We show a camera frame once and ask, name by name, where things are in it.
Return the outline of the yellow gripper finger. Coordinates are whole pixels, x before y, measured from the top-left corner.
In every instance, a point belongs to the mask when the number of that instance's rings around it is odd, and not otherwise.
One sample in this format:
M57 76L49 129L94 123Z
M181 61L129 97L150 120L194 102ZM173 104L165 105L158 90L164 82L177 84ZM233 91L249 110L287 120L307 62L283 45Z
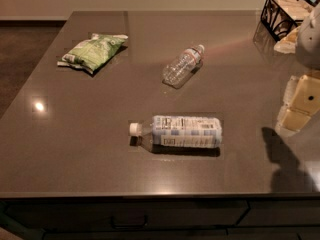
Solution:
M309 115L292 111L288 106L283 105L279 111L275 129L278 132L299 132L310 119Z
M320 110L320 79L310 75L291 76L283 102L291 110L314 115Z

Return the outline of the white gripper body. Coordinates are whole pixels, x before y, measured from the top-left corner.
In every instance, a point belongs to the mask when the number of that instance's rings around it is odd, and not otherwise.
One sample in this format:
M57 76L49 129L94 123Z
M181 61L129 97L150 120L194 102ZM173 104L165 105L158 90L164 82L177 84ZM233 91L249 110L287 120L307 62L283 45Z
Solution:
M320 4L318 4L301 24L295 51L302 65L320 69Z

